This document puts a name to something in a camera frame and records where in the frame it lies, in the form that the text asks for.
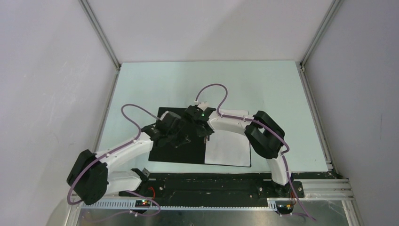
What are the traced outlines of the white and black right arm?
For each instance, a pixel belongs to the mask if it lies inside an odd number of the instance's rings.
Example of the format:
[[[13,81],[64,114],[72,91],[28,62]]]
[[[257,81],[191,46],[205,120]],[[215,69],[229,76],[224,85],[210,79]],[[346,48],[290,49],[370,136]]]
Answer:
[[[245,136],[253,150],[266,159],[275,194],[285,197],[294,191],[292,173],[284,156],[289,152],[284,140],[285,132],[266,112],[234,115],[211,107],[202,109],[191,105],[184,111],[183,118],[195,126],[200,137],[207,137],[216,130]]]

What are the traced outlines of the black folder with beige cover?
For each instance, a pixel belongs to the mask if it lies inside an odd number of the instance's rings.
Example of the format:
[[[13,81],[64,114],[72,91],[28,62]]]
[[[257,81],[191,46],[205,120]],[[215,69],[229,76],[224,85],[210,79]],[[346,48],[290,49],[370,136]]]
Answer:
[[[184,131],[191,140],[190,143],[174,148],[171,145],[153,148],[149,154],[149,161],[187,163],[187,164],[204,164],[205,165],[205,149],[208,136],[198,137],[194,127],[187,125]]]

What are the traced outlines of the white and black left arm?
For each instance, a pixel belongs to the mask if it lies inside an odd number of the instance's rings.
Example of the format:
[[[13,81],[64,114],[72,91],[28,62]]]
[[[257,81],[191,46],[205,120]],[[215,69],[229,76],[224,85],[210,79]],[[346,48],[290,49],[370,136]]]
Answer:
[[[112,149],[96,153],[82,151],[67,177],[70,186],[68,203],[78,204],[71,200],[72,194],[87,205],[96,203],[106,194],[121,191],[132,191],[137,196],[147,194],[149,184],[140,170],[120,171],[119,168],[155,147],[188,143],[188,136],[184,133],[187,123],[182,116],[166,111],[155,123],[139,128],[135,137]]]

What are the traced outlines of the white paper sheet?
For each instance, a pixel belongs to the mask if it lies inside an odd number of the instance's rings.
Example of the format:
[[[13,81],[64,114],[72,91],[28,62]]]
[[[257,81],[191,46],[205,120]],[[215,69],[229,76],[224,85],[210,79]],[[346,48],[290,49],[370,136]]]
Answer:
[[[235,167],[251,166],[250,142],[243,121],[220,117],[213,112],[208,124],[214,130],[206,142],[205,164]]]

